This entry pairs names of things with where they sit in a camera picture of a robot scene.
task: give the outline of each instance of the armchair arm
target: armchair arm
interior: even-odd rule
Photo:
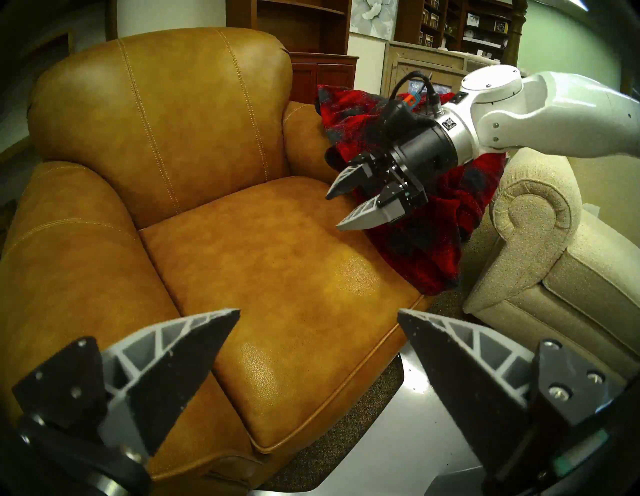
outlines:
[[[490,205],[500,239],[464,311],[478,312],[542,281],[571,241],[581,211],[566,157],[530,148],[516,153]]]
[[[81,165],[38,166],[0,259],[0,402],[9,418],[22,413],[14,384],[70,341],[92,335],[104,349],[179,316],[111,186]],[[216,470],[230,456],[253,467],[251,453],[242,422],[211,375],[148,469],[158,480]]]
[[[282,119],[284,147],[291,175],[312,177],[331,184],[338,173],[324,160],[331,143],[313,105],[289,102]]]

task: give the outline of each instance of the wooden dresser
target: wooden dresser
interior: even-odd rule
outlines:
[[[313,103],[317,84],[353,88],[347,55],[351,0],[226,0],[227,26],[269,33],[291,54],[290,99]]]
[[[358,57],[326,53],[292,52],[293,84],[289,100],[313,103],[318,84],[353,88]]]

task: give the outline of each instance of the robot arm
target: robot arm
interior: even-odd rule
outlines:
[[[485,153],[529,147],[550,155],[640,157],[640,103],[588,77],[540,72],[522,78],[509,65],[476,70],[433,119],[390,100],[380,115],[387,149],[356,157],[327,198],[377,177],[380,195],[357,207],[338,229],[395,221],[427,201],[426,191],[449,168]]]

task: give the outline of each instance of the leather armchair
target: leather armchair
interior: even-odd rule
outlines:
[[[465,248],[476,258],[484,252],[485,265],[464,311],[529,349],[553,337],[620,380],[636,375],[640,248],[582,202],[597,203],[603,218],[637,236],[638,165],[629,157],[585,161],[518,151]],[[588,196],[581,196],[583,184]]]
[[[241,318],[148,469],[156,494],[242,494],[341,418],[429,303],[362,232],[335,224],[313,106],[289,55],[247,29],[114,40],[44,73],[44,158],[0,260],[1,399],[71,340],[106,348],[180,315]]]

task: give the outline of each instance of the red plaid blanket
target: red plaid blanket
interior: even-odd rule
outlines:
[[[403,99],[406,93],[398,95]],[[443,104],[453,93],[441,95]],[[336,86],[317,87],[316,111],[333,143],[326,158],[338,171],[363,151],[380,145],[375,126],[386,99]],[[425,97],[413,109],[418,111]],[[429,202],[393,225],[365,232],[385,261],[422,294],[435,295],[458,284],[461,244],[478,227],[502,172],[505,154],[486,154],[440,176]],[[353,196],[362,203],[370,197],[360,188]],[[411,241],[419,239],[420,247]]]

